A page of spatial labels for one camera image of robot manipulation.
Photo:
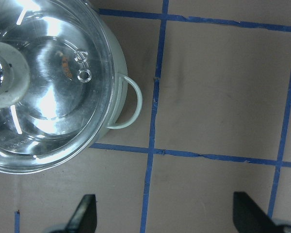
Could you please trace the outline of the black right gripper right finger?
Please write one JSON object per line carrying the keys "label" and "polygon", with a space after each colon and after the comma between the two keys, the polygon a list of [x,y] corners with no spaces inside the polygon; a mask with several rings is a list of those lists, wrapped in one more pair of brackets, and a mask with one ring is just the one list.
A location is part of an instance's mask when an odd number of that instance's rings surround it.
{"label": "black right gripper right finger", "polygon": [[233,193],[233,223],[239,233],[274,233],[276,225],[245,192]]}

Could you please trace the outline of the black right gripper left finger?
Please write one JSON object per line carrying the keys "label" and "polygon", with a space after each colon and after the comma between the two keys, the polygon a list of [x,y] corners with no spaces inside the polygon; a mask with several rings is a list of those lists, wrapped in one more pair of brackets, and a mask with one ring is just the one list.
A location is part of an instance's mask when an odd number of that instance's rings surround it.
{"label": "black right gripper left finger", "polygon": [[95,194],[86,194],[65,227],[66,233],[94,233],[97,228],[97,202]]}

